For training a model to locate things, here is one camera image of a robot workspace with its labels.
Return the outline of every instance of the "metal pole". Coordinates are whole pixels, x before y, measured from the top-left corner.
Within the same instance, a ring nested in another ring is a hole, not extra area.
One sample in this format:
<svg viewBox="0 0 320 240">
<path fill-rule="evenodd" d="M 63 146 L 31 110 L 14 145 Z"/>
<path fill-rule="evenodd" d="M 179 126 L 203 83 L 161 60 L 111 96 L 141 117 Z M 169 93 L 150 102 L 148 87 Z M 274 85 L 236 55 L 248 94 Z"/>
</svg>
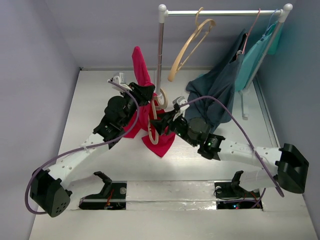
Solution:
<svg viewBox="0 0 320 240">
<path fill-rule="evenodd" d="M 199 12 L 199 16 L 256 16 L 258 10 L 203 10 Z M 270 16 L 274 10 L 261 10 L 260 16 Z M 195 16 L 198 11 L 167 11 L 167 16 Z M 277 10 L 274 15 L 280 15 L 281 10 Z"/>
<path fill-rule="evenodd" d="M 252 72 L 252 75 L 250 76 L 248 82 L 246 83 L 246 85 L 244 87 L 244 91 L 247 91 L 249 89 L 251 82 L 254 80 L 254 78 L 255 78 L 255 76 L 256 76 L 256 74 L 257 74 L 262 62 L 264 61 L 264 58 L 267 55 L 269 48 L 271 47 L 272 43 L 274 42 L 274 40 L 275 40 L 275 38 L 277 36 L 277 33 L 279 32 L 282 24 L 284 24 L 284 23 L 283 22 L 279 22 L 279 21 L 276 24 L 275 29 L 273 30 L 272 35 L 270 37 L 270 40 L 269 40 L 265 50 L 262 53 L 262 57 L 260 58 L 258 64 L 256 65 L 255 69 Z"/>
<path fill-rule="evenodd" d="M 162 68 L 162 46 L 164 41 L 164 26 L 165 23 L 159 23 L 159 37 L 158 37 L 158 65 L 156 68 L 156 82 L 155 82 L 155 94 L 160 95 L 161 84 L 161 68 Z"/>
</svg>

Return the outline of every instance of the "turquoise shirt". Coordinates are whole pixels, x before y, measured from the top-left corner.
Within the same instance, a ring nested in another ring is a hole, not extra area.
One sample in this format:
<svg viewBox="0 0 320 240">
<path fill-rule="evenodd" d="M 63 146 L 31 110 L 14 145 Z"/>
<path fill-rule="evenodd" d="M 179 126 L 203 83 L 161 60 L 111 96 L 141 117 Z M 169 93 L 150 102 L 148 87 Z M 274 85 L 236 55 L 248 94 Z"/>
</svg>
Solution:
<svg viewBox="0 0 320 240">
<path fill-rule="evenodd" d="M 268 42 L 270 41 L 271 34 L 273 33 L 277 22 L 275 22 L 273 25 L 271 25 L 269 31 L 267 32 L 265 38 L 261 38 L 259 41 L 257 41 L 253 47 L 245 54 L 244 60 L 242 63 L 242 66 L 240 68 L 240 71 L 238 73 L 238 76 L 235 80 L 235 91 L 240 91 L 245 88 L 249 78 L 253 74 L 253 71 L 255 70 L 259 60 L 261 59 L 264 50 L 266 49 Z M 282 31 L 281 26 L 279 32 L 275 36 L 275 39 L 273 40 L 273 43 L 271 47 L 269 48 L 267 54 L 274 55 L 277 51 L 278 42 L 281 36 Z"/>
</svg>

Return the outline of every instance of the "blue-gray wall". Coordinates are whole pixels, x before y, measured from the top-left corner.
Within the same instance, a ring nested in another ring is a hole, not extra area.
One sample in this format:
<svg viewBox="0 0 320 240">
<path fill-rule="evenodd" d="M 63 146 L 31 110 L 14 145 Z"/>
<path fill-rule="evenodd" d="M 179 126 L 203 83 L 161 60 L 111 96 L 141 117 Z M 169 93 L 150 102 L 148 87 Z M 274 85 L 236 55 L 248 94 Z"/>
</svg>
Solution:
<svg viewBox="0 0 320 240">
<path fill-rule="evenodd" d="M 298 0 L 274 56 L 259 76 L 280 143 L 292 143 L 310 163 L 305 200 L 320 233 L 320 1 Z"/>
<path fill-rule="evenodd" d="M 169 10 L 275 10 L 296 0 L 46 0 L 72 54 L 81 67 L 132 67 L 131 54 L 140 46 L 148 67 L 157 66 L 158 6 Z M 194 52 L 186 66 L 217 63 L 254 16 L 217 16 L 216 27 Z M 253 34 L 266 27 L 261 16 Z M 165 20 L 163 66 L 172 66 L 180 49 L 195 30 L 192 16 Z"/>
<path fill-rule="evenodd" d="M 43 0 L 1 1 L 0 32 L 0 239 L 26 240 L 25 188 L 58 153 L 79 68 Z"/>
</svg>

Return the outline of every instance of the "red cloth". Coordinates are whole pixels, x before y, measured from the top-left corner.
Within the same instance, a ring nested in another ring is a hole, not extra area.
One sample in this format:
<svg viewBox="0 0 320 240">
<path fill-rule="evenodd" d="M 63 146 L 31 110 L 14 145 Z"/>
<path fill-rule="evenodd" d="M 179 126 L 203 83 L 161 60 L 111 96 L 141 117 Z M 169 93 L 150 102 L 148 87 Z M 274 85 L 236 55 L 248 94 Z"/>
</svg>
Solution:
<svg viewBox="0 0 320 240">
<path fill-rule="evenodd" d="M 136 46 L 134 48 L 132 53 L 132 60 L 133 60 L 134 75 L 138 84 L 140 86 L 153 85 L 151 83 L 151 79 L 147 70 L 145 59 L 144 59 L 144 56 L 142 55 L 140 47 Z M 161 113 L 164 113 L 165 111 L 161 109 L 156 112 L 157 114 L 161 114 Z M 138 122 L 136 123 L 134 128 L 125 136 L 125 138 L 133 139 L 137 135 L 137 133 L 140 131 L 140 129 L 143 129 L 148 132 L 148 116 L 150 119 L 154 119 L 151 103 L 149 103 L 147 106 L 140 107 Z M 136 117 L 137 117 L 137 112 L 133 115 L 128 126 L 124 128 L 125 131 L 127 131 L 132 126 Z M 151 125 L 151 133 L 152 133 L 153 139 L 155 139 L 155 132 L 156 132 L 155 128 Z M 146 147 L 161 158 L 167 153 L 167 151 L 171 147 L 174 140 L 175 140 L 174 133 L 171 133 L 169 135 L 159 136 L 159 141 L 158 141 L 158 144 L 156 145 L 152 144 L 152 142 L 149 139 L 149 135 L 144 136 L 142 138 L 142 141 L 146 145 Z"/>
</svg>

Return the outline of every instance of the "hanging clothes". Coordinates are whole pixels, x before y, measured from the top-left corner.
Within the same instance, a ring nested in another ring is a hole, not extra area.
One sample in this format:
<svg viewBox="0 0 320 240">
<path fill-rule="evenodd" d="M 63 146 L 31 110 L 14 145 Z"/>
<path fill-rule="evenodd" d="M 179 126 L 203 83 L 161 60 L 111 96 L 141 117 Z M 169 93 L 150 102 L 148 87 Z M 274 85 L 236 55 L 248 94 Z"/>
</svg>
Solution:
<svg viewBox="0 0 320 240">
<path fill-rule="evenodd" d="M 265 51 L 270 41 L 271 35 L 274 29 L 276 28 L 276 24 L 277 22 L 268 27 L 266 34 L 262 36 L 262 38 L 259 41 L 257 41 L 249 51 L 246 52 L 238 77 L 235 81 L 235 91 L 241 91 L 245 88 L 248 80 L 253 74 L 253 71 L 258 65 L 258 62 L 260 61 L 263 52 Z M 283 25 L 281 26 L 281 29 L 279 29 L 277 35 L 275 36 L 275 39 L 273 40 L 272 45 L 267 52 L 268 54 L 273 55 L 276 53 L 279 39 L 281 36 L 282 27 Z"/>
<path fill-rule="evenodd" d="M 135 75 L 135 78 L 136 78 L 138 84 L 140 86 L 153 85 L 151 83 L 151 79 L 150 79 L 150 76 L 148 73 L 148 69 L 147 69 L 147 66 L 145 63 L 144 56 L 141 52 L 140 47 L 138 47 L 138 46 L 136 46 L 133 50 L 132 61 L 133 61 L 134 75 Z M 165 111 L 163 109 L 157 110 L 158 114 L 161 114 L 164 112 Z M 128 126 L 126 126 L 124 128 L 125 131 L 127 131 L 132 126 L 136 117 L 137 117 L 137 112 L 134 113 Z M 143 129 L 148 132 L 148 122 L 149 122 L 148 117 L 149 117 L 149 119 L 154 119 L 152 107 L 151 107 L 150 103 L 146 106 L 140 107 L 140 114 L 138 116 L 138 122 L 136 123 L 134 128 L 125 136 L 125 138 L 133 139 L 137 135 L 137 133 L 140 131 L 140 129 Z M 152 136 L 155 137 L 156 130 L 153 126 L 151 126 L 151 132 L 152 132 Z M 167 153 L 167 151 L 171 147 L 174 140 L 175 140 L 174 133 L 171 133 L 169 135 L 159 136 L 158 144 L 152 144 L 148 135 L 142 137 L 142 141 L 146 145 L 146 147 L 161 158 Z"/>
<path fill-rule="evenodd" d="M 246 37 L 244 29 L 220 63 L 208 73 L 188 83 L 186 86 L 186 90 L 190 92 L 188 101 L 209 95 L 221 101 L 232 112 L 235 80 L 244 60 L 243 54 L 238 53 L 243 49 Z M 189 121 L 197 117 L 203 118 L 207 124 L 211 125 L 211 133 L 220 123 L 231 120 L 228 113 L 211 99 L 202 99 L 189 106 L 185 112 L 185 118 Z"/>
</svg>

